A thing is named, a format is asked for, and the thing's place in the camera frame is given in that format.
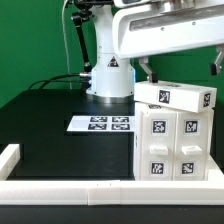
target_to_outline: stack of white blocks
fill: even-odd
[[[140,82],[135,101],[135,179],[206,180],[216,89]]]

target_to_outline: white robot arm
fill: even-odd
[[[72,14],[84,61],[84,76],[91,76],[87,97],[103,103],[126,103],[133,100],[135,70],[129,59],[119,58],[112,41],[112,0],[72,1],[78,12]],[[93,18],[97,37],[97,63],[92,68],[88,58],[82,24]]]
[[[120,58],[217,46],[212,64],[220,73],[224,58],[224,0],[114,0],[115,53]]]

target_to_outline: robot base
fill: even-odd
[[[93,100],[99,103],[128,103],[134,100],[134,95],[126,97],[102,97],[87,92],[87,99]]]

